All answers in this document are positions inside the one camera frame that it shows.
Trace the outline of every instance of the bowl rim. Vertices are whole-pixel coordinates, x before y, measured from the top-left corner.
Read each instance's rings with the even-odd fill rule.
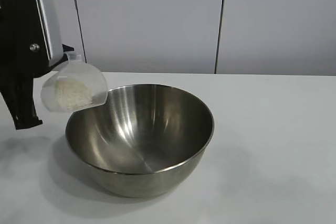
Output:
[[[106,172],[106,173],[113,173],[113,174],[119,174],[119,175],[128,175],[128,176],[134,176],[134,175],[151,175],[151,174],[157,174],[157,173],[161,173],[161,172],[165,172],[165,171],[168,171],[168,170],[172,170],[174,168],[177,168],[179,166],[182,166],[186,163],[188,163],[189,161],[191,161],[192,159],[194,159],[196,156],[198,156],[200,153],[202,153],[204,151],[204,149],[208,146],[210,140],[212,139],[213,137],[213,134],[214,134],[214,130],[215,130],[215,120],[214,120],[214,116],[211,112],[211,110],[209,109],[209,107],[205,104],[205,102],[203,102],[200,98],[198,98],[197,96],[195,96],[194,94],[191,94],[190,92],[188,91],[185,91],[183,89],[179,89],[179,88],[176,88],[176,87],[172,87],[172,86],[168,86],[168,85],[163,85],[163,84],[153,84],[153,83],[140,83],[140,84],[130,84],[130,85],[124,85],[124,86],[120,86],[120,87],[117,87],[117,88],[113,88],[113,89],[110,89],[108,91],[108,93],[110,92],[113,92],[114,90],[118,90],[118,89],[122,89],[122,88],[128,88],[128,87],[134,87],[134,86],[161,86],[161,87],[165,87],[165,88],[171,88],[171,89],[177,89],[177,90],[180,90],[186,94],[190,94],[191,96],[193,96],[194,98],[196,98],[197,100],[199,100],[199,102],[202,103],[202,105],[204,105],[204,107],[207,109],[208,113],[210,114],[210,117],[211,117],[211,123],[212,123],[212,129],[211,129],[211,132],[210,132],[210,135],[207,139],[207,141],[205,142],[205,144],[202,146],[202,148],[200,148],[195,154],[193,154],[191,157],[187,158],[186,160],[176,164],[176,165],[172,165],[172,166],[169,166],[167,168],[164,168],[164,169],[160,169],[160,170],[156,170],[154,172],[148,172],[148,173],[123,173],[123,172],[116,172],[116,171],[113,171],[113,170],[108,170],[108,169],[105,169],[105,168],[101,168],[99,166],[96,166],[96,165],[93,165],[93,164],[90,164],[89,162],[83,160],[76,152],[75,150],[71,147],[70,143],[69,143],[69,140],[68,140],[68,125],[69,125],[69,122],[71,120],[71,118],[73,117],[74,114],[78,113],[77,112],[74,112],[68,122],[67,122],[67,125],[66,125],[66,130],[65,130],[65,137],[66,137],[66,140],[67,140],[67,145],[69,146],[70,150],[82,161],[84,162],[85,164],[89,165],[90,167],[93,167],[93,168],[96,168],[102,172]]]

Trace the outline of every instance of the stainless steel bowl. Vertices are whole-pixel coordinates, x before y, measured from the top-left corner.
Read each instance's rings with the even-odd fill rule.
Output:
[[[74,113],[66,137],[101,186],[126,197],[151,197],[194,170],[213,129],[209,108],[196,96],[138,84],[110,90],[105,105]]]

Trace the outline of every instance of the screw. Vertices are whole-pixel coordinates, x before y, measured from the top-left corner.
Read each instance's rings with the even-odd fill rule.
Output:
[[[40,46],[36,43],[33,43],[30,45],[29,49],[32,51],[32,52],[38,52],[40,50]]]

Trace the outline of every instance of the measuring cup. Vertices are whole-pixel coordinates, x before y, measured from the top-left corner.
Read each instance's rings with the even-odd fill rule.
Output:
[[[51,76],[41,90],[41,100],[50,112],[76,112],[103,105],[108,86],[102,72],[83,62],[81,55],[67,52],[68,64]]]

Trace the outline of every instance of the white tabletop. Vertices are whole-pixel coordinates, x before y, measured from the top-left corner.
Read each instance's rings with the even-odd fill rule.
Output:
[[[67,148],[69,114],[15,131],[0,100],[1,224],[335,224],[336,77],[106,73],[110,88],[160,83],[212,110],[199,166],[156,199],[106,194]]]

